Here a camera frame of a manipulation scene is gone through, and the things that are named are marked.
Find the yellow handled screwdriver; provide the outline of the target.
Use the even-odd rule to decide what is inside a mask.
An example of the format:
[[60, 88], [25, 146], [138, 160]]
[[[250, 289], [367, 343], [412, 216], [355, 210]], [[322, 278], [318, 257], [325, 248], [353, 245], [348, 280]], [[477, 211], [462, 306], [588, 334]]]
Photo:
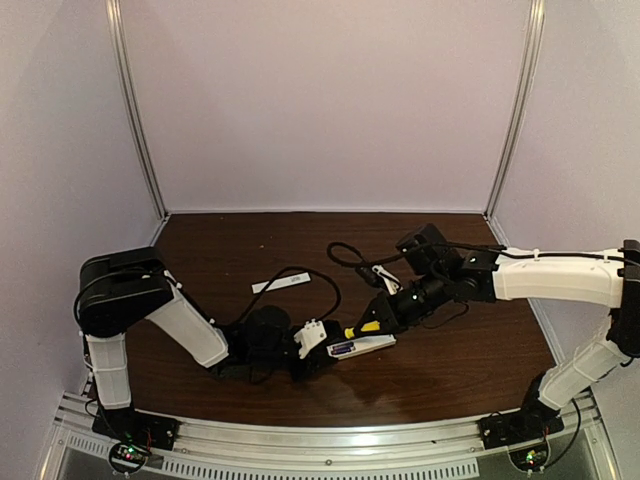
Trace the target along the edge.
[[380, 331], [380, 323], [378, 321], [367, 322], [344, 329], [344, 337], [346, 339], [359, 338], [362, 336], [376, 335]]

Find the white remote control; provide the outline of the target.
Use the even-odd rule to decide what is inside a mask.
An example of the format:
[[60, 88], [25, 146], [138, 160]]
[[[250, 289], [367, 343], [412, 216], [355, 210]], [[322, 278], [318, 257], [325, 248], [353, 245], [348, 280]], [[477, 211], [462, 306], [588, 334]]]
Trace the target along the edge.
[[372, 353], [377, 350], [385, 349], [391, 346], [394, 346], [397, 342], [394, 335], [381, 335], [381, 336], [369, 336], [357, 339], [346, 340], [343, 342], [353, 342], [354, 347], [352, 348], [354, 351], [352, 353], [343, 355], [343, 356], [334, 356], [331, 354], [332, 349], [331, 345], [326, 347], [327, 353], [337, 360], [346, 360], [349, 358], [361, 356], [364, 354]]

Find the white remote battery cover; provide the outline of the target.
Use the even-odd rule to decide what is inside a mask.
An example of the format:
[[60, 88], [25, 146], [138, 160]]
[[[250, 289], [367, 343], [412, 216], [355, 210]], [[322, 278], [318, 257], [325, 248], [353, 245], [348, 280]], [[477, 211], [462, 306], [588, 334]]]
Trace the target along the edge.
[[311, 276], [308, 272], [296, 273], [293, 275], [288, 275], [282, 278], [278, 278], [273, 280], [272, 282], [264, 281], [259, 283], [254, 283], [251, 285], [251, 290], [254, 295], [257, 295], [262, 292], [270, 292], [274, 290], [285, 289], [297, 285], [302, 285], [305, 283], [309, 283], [311, 281]]

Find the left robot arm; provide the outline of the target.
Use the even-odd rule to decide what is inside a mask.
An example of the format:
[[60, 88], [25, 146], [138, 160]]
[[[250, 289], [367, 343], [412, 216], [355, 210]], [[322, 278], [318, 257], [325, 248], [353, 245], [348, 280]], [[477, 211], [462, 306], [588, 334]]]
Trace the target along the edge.
[[270, 377], [286, 370], [295, 382], [336, 364], [327, 351], [339, 325], [321, 315], [301, 327], [280, 307], [259, 307], [260, 293], [238, 318], [219, 325], [185, 292], [158, 250], [143, 247], [86, 260], [72, 311], [97, 389], [94, 429], [132, 441], [151, 432], [153, 418], [134, 408], [126, 334], [141, 321], [162, 330], [202, 368], [221, 377]]

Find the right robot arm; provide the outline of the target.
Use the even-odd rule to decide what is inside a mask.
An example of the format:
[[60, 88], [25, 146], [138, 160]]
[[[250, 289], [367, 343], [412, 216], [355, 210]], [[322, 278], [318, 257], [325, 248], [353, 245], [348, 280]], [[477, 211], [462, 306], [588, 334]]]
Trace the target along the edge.
[[519, 410], [524, 425], [550, 421], [585, 389], [639, 356], [639, 243], [594, 252], [523, 250], [449, 242], [433, 224], [406, 235], [396, 245], [418, 280], [381, 293], [349, 339], [399, 334], [448, 302], [495, 303], [525, 299], [548, 339], [557, 336], [543, 308], [550, 302], [600, 307], [600, 322], [572, 354], [536, 377]]

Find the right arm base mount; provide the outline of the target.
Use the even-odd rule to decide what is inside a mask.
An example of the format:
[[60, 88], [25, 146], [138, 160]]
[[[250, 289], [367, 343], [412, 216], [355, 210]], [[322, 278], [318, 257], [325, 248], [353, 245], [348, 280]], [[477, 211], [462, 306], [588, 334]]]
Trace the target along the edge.
[[479, 419], [477, 424], [486, 450], [544, 439], [564, 429], [558, 412], [537, 408], [494, 412]]

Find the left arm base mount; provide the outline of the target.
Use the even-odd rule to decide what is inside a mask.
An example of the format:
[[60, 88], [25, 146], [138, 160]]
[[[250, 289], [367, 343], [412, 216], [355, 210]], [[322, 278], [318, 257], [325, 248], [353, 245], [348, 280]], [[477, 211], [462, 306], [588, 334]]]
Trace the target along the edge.
[[140, 447], [171, 451], [179, 425], [174, 418], [127, 408], [101, 410], [94, 419], [92, 431]]

